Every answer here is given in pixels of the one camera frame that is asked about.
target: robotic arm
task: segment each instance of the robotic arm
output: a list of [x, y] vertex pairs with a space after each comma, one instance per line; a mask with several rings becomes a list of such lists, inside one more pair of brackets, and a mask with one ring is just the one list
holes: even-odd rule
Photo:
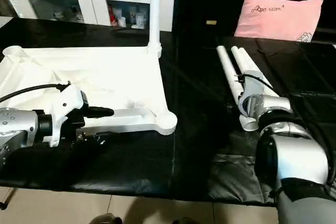
[[[112, 109], [90, 107], [85, 93], [70, 83], [55, 87], [60, 87], [61, 92], [52, 102], [49, 114], [41, 110], [0, 109], [0, 169], [7, 157], [19, 148], [33, 146], [43, 140], [49, 142], [50, 147], [56, 147], [62, 137], [76, 140], [80, 137], [76, 129], [85, 126], [84, 117], [114, 115]], [[13, 95], [1, 98], [0, 102], [11, 97]]]
[[289, 100], [273, 90], [244, 48], [232, 48], [239, 76], [225, 48], [219, 46], [217, 52], [241, 113], [243, 129], [260, 129], [255, 172], [273, 189], [280, 223], [335, 223], [336, 202], [324, 187], [329, 167], [323, 148], [295, 116]]

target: black plastic sheet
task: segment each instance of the black plastic sheet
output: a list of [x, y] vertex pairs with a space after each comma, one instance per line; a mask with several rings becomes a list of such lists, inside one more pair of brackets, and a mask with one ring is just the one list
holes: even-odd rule
[[[146, 46], [149, 38], [143, 31], [29, 19], [13, 19], [0, 29], [0, 37], [1, 49]], [[336, 147], [336, 81], [328, 72], [336, 49], [248, 38], [206, 41], [161, 33], [165, 95], [179, 120], [174, 134], [111, 134], [103, 136], [103, 145], [91, 138], [72, 148], [62, 143], [21, 149], [0, 171], [0, 185], [273, 205], [270, 188], [254, 173], [258, 133], [240, 126], [216, 45], [228, 51], [244, 47], [328, 153]]]

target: floor tile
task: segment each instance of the floor tile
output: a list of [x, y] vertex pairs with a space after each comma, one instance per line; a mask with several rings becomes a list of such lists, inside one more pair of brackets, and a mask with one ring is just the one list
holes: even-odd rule
[[19, 189], [0, 223], [14, 224], [88, 224], [94, 217], [106, 214], [110, 195], [59, 193]]
[[6, 25], [11, 19], [12, 19], [12, 17], [0, 16], [0, 28], [3, 27], [4, 25]]
[[278, 212], [274, 207], [254, 207], [214, 204], [215, 224], [277, 224]]
[[205, 202], [112, 196], [109, 212], [124, 224], [171, 224], [183, 217], [213, 224], [212, 204]]
[[6, 196], [9, 192], [9, 187], [1, 187], [0, 186], [0, 201], [4, 201], [6, 199]]

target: white plastic tube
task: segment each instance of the white plastic tube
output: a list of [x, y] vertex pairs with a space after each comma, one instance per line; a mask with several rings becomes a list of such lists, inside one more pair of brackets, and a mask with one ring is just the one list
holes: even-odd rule
[[233, 56], [235, 57], [235, 60], [239, 66], [241, 73], [244, 73], [247, 70], [252, 70], [250, 69], [249, 62], [244, 59], [244, 56], [240, 53], [238, 47], [236, 46], [231, 47], [231, 51]]
[[235, 99], [236, 104], [238, 104], [238, 97], [244, 91], [243, 86], [237, 82], [237, 73], [233, 67], [229, 55], [227, 54], [224, 46], [218, 46], [217, 52], [221, 60], [226, 79], [229, 83], [233, 98]]
[[[229, 83], [231, 93], [234, 97], [236, 104], [238, 105], [238, 97], [244, 91], [243, 86], [237, 82], [237, 72], [232, 65], [229, 55], [226, 52], [224, 46], [218, 46], [217, 52], [221, 60], [226, 79]], [[258, 129], [258, 124], [254, 118], [248, 118], [247, 116], [239, 116], [240, 124], [244, 131], [255, 131]]]
[[157, 50], [160, 44], [160, 0], [151, 0], [149, 47]]

